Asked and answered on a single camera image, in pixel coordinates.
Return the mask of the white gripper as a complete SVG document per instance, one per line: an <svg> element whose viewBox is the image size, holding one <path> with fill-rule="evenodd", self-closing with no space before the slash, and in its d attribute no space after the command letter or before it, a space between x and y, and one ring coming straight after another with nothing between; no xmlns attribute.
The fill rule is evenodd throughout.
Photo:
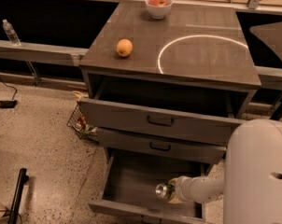
<svg viewBox="0 0 282 224"><path fill-rule="evenodd" d="M178 178L172 178L168 181L168 184L175 186L176 197L168 201L171 204L179 204L183 202L195 201L199 202L199 177L186 177L181 176Z"/></svg>

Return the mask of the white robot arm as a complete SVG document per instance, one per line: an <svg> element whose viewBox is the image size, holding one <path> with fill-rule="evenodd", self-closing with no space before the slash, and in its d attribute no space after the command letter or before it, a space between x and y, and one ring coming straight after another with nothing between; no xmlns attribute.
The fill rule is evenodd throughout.
<svg viewBox="0 0 282 224"><path fill-rule="evenodd" d="M254 119L232 134L224 174L180 176L181 202L209 203L223 197L224 224L282 224L282 122Z"/></svg>

